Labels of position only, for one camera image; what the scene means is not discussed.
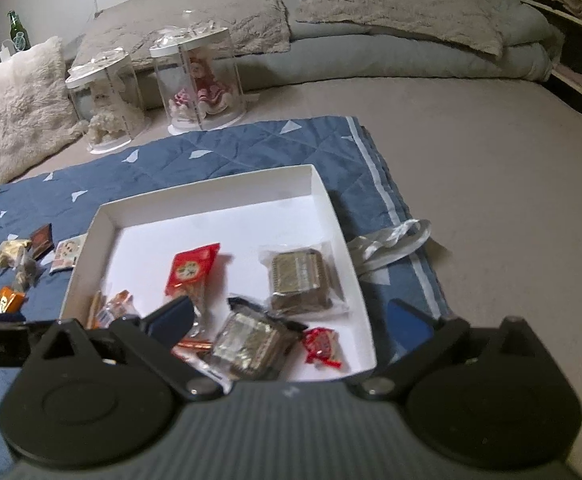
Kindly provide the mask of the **white cardboard tray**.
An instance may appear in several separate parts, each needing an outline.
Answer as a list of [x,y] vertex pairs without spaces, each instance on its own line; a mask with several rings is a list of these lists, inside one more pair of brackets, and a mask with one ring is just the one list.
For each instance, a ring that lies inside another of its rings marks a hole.
[[264,301],[267,271],[259,250],[269,245],[329,242],[349,312],[309,320],[339,335],[341,370],[305,363],[296,348],[281,377],[291,382],[359,376],[377,365],[361,285],[318,170],[291,166],[236,174],[106,203],[97,210],[61,308],[63,318],[86,322],[97,290],[109,297],[128,290],[136,311],[161,307],[175,255],[221,244],[206,291],[207,332],[215,335],[229,313],[227,297]]

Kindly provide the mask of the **beige printed snack packet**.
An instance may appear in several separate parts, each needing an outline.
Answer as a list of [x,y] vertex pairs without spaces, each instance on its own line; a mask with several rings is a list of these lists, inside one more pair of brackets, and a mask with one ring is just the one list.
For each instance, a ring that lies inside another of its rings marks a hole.
[[55,274],[73,270],[78,258],[80,258],[85,240],[86,234],[61,240],[56,247],[52,263],[50,263],[49,273]]

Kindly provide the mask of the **green glass bottle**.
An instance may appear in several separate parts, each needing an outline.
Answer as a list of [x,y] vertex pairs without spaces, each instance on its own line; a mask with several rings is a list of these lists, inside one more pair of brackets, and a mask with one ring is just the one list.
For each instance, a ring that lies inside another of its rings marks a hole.
[[14,50],[17,52],[29,50],[31,43],[29,34],[26,28],[22,25],[19,15],[16,11],[10,10],[8,12],[10,39],[14,44]]

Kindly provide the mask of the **small orange snack packet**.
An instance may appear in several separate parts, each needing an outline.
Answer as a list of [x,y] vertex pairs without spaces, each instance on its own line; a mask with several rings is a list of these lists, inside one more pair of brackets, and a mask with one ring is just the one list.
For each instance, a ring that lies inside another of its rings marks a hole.
[[24,302],[26,294],[18,292],[9,286],[0,289],[0,314],[19,313]]

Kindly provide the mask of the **grey folded duvet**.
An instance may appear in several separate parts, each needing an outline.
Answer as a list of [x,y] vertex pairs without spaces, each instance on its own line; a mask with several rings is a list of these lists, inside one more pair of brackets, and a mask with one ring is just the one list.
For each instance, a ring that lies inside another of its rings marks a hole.
[[299,0],[282,0],[288,11],[290,49],[237,58],[242,88],[255,91],[356,77],[547,79],[559,62],[561,33],[520,0],[487,1],[494,6],[504,43],[500,58],[355,24],[299,23]]

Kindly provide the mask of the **silver brown cake packet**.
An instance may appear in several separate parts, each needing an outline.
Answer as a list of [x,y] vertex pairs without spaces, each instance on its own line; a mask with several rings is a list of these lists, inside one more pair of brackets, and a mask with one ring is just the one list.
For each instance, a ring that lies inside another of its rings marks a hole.
[[247,298],[230,296],[227,302],[229,315],[206,362],[230,380],[276,380],[308,326]]

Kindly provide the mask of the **small red candy packet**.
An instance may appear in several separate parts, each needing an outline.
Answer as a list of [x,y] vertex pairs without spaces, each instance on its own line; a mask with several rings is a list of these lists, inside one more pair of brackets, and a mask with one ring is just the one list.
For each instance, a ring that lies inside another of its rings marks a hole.
[[305,351],[305,363],[341,370],[339,335],[332,328],[315,327],[305,330],[302,336]]

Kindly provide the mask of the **beige flat pillow left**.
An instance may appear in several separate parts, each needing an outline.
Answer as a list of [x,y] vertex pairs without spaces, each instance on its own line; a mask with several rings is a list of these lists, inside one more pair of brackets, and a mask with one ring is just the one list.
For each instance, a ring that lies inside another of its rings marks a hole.
[[152,66],[149,48],[170,27],[207,32],[227,28],[235,53],[290,50],[290,27],[282,0],[128,0],[99,13],[82,37],[75,66],[122,48],[136,70]]

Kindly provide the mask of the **blue triangle-pattern quilt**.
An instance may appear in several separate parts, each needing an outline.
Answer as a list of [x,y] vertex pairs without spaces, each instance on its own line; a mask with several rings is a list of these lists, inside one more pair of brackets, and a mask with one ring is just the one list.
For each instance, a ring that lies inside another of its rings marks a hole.
[[[351,116],[256,122],[142,146],[0,191],[0,241],[51,221],[82,235],[70,276],[46,276],[26,306],[45,333],[29,359],[0,364],[0,479],[393,479],[447,477],[385,403],[349,390],[394,354],[370,315],[398,298],[448,307],[427,255],[407,244],[381,270],[352,238],[410,226],[384,159]],[[231,295],[265,301],[267,252],[317,247],[339,313],[309,324],[339,335],[343,370],[294,349],[275,380],[222,386],[173,353],[188,315],[89,330],[97,292],[126,290],[140,315],[164,304],[174,257],[219,246],[202,328],[215,335]]]

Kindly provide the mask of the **clear case white doll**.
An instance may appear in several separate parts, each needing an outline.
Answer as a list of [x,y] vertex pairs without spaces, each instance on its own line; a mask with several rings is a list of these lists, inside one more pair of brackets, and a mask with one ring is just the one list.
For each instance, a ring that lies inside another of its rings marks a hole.
[[122,48],[71,67],[66,86],[94,155],[124,148],[149,125],[131,55]]

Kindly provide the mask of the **white fluffy pillow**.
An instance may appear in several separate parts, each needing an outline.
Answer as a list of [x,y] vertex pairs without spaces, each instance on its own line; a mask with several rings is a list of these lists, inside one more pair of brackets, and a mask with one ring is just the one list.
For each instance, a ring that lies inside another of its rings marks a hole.
[[0,62],[0,185],[81,136],[59,37]]

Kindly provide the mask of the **brown cake clear wrapper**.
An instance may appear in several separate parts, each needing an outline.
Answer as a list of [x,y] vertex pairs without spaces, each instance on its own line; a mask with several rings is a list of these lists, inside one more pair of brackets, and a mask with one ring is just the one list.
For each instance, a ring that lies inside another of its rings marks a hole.
[[320,320],[349,312],[329,242],[264,246],[259,263],[267,271],[270,314]]

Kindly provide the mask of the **red square snack packet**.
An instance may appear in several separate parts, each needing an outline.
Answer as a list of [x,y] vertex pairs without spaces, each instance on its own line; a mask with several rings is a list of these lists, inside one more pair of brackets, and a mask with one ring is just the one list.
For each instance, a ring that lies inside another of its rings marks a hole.
[[193,306],[203,312],[206,282],[220,249],[221,244],[214,243],[175,255],[164,296],[169,300],[180,296],[188,297]]

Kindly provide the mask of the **dark round snack clear wrapper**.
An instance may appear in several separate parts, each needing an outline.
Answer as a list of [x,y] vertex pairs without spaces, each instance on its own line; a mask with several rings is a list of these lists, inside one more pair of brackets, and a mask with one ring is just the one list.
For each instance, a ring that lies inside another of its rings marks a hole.
[[133,295],[128,290],[122,290],[108,299],[95,315],[97,328],[108,328],[109,325],[125,315],[137,315],[133,304]]

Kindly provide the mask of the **beige flat pillow right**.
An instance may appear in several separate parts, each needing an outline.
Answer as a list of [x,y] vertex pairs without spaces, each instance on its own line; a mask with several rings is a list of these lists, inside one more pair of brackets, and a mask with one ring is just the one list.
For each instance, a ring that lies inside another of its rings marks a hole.
[[300,0],[297,19],[383,27],[496,58],[504,47],[485,0]]

